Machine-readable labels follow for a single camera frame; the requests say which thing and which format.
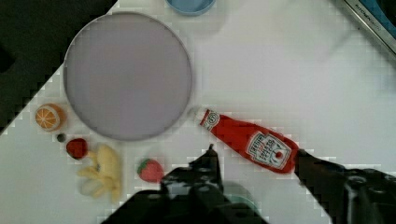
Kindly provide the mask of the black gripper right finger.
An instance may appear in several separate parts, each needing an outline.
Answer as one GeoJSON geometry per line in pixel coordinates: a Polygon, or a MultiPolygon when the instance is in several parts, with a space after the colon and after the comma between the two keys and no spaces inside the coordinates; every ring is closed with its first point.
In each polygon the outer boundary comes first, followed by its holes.
{"type": "Polygon", "coordinates": [[[300,149],[294,173],[332,224],[396,224],[396,179],[376,169],[347,169],[300,149]]]}

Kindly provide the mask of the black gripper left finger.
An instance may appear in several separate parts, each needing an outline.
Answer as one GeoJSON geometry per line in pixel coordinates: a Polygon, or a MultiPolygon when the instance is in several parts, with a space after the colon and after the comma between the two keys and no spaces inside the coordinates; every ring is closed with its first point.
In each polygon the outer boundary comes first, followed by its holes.
{"type": "Polygon", "coordinates": [[[188,195],[196,186],[208,185],[223,192],[223,184],[219,168],[218,153],[213,144],[199,158],[191,161],[187,167],[177,167],[161,180],[161,192],[170,199],[188,195]]]}

